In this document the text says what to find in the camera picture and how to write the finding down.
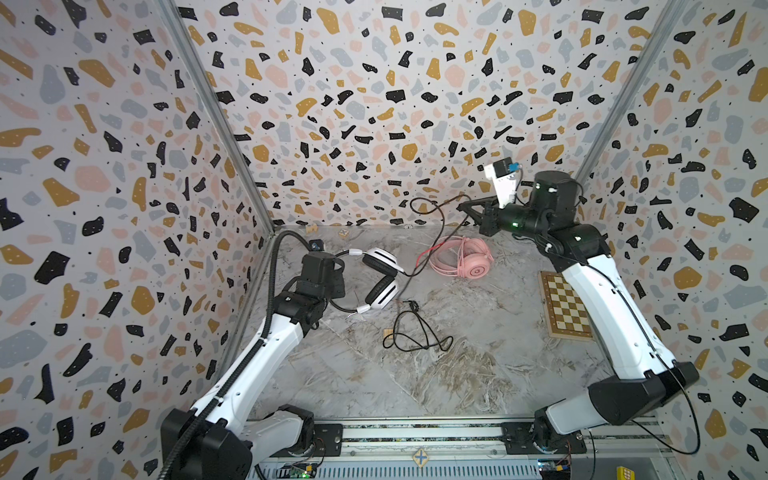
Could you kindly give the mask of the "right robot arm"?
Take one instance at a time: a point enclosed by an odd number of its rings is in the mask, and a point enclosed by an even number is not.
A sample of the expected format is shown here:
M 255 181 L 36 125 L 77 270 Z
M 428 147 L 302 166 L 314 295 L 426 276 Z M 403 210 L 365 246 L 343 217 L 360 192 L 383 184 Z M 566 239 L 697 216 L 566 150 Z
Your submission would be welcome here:
M 534 447 L 558 453 L 584 429 L 620 426 L 685 395 L 699 379 L 653 332 L 622 282 L 599 230 L 576 219 L 581 186 L 563 171 L 535 174 L 530 198 L 516 201 L 521 169 L 510 160 L 484 168 L 494 195 L 461 203 L 482 235 L 501 231 L 532 241 L 578 295 L 609 360 L 612 376 L 582 393 L 537 410 L 530 427 Z

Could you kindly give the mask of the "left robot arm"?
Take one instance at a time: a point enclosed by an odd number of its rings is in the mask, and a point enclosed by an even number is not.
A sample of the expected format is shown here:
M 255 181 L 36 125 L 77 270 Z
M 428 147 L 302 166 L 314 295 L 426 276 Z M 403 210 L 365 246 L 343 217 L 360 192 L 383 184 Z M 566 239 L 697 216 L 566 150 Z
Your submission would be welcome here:
M 303 257 L 300 275 L 270 295 L 260 330 L 235 363 L 189 410 L 174 409 L 163 420 L 160 478 L 245 479 L 277 453 L 314 453 L 313 413 L 283 405 L 261 420 L 249 415 L 280 364 L 318 327 L 343 272 L 333 254 Z

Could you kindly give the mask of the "pink headphones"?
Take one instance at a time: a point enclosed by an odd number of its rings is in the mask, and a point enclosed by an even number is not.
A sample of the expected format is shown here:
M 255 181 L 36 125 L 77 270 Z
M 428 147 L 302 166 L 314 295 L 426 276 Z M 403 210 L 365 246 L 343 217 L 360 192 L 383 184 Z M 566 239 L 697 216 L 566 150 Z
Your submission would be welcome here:
M 439 275 L 476 280 L 490 272 L 494 263 L 491 250 L 480 238 L 440 237 L 437 245 L 423 252 L 420 260 Z

